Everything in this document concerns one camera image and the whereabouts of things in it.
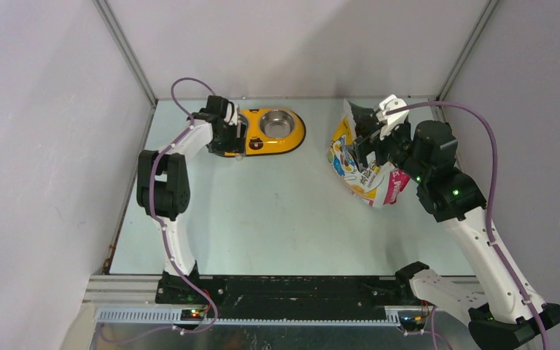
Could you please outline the yellow double pet bowl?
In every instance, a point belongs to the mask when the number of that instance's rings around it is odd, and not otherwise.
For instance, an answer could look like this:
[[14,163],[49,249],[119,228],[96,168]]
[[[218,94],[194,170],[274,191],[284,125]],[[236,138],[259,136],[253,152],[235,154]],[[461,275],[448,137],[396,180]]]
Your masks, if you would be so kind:
[[303,119],[290,109],[242,109],[241,148],[237,152],[218,152],[221,157],[280,155],[297,149],[306,137]]

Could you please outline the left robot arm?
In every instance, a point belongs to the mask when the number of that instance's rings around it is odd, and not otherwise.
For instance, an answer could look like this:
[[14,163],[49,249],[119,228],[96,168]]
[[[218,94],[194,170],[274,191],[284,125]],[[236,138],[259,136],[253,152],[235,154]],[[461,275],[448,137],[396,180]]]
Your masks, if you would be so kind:
[[194,303],[201,294],[201,283],[188,276],[196,260],[185,225],[179,221],[190,204],[187,163],[208,145],[240,150],[245,127],[239,115],[238,104],[210,95],[204,108],[188,114],[183,131],[175,139],[160,149],[145,149],[139,154],[136,200],[160,231],[165,272],[180,277],[173,294],[183,303]]

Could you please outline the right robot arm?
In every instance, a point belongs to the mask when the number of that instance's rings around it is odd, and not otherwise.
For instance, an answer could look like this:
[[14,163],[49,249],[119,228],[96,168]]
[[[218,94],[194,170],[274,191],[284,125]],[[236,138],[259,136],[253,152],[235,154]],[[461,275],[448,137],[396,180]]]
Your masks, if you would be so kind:
[[526,280],[491,218],[491,196],[456,166],[457,140],[446,122],[412,127],[406,108],[382,111],[349,107],[355,137],[349,148],[359,167],[393,165],[417,184],[424,210],[444,225],[479,281],[473,295],[422,262],[396,273],[396,298],[441,307],[463,323],[481,349],[517,349],[548,337],[560,324],[560,305],[549,303]]

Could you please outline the pet food bag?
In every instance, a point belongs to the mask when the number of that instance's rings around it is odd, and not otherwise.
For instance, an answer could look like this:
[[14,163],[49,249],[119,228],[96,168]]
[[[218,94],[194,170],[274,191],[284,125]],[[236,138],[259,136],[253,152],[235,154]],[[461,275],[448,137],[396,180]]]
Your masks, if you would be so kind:
[[327,159],[353,195],[380,209],[397,202],[410,177],[390,162],[376,160],[380,120],[372,108],[343,101],[343,114],[332,135]]

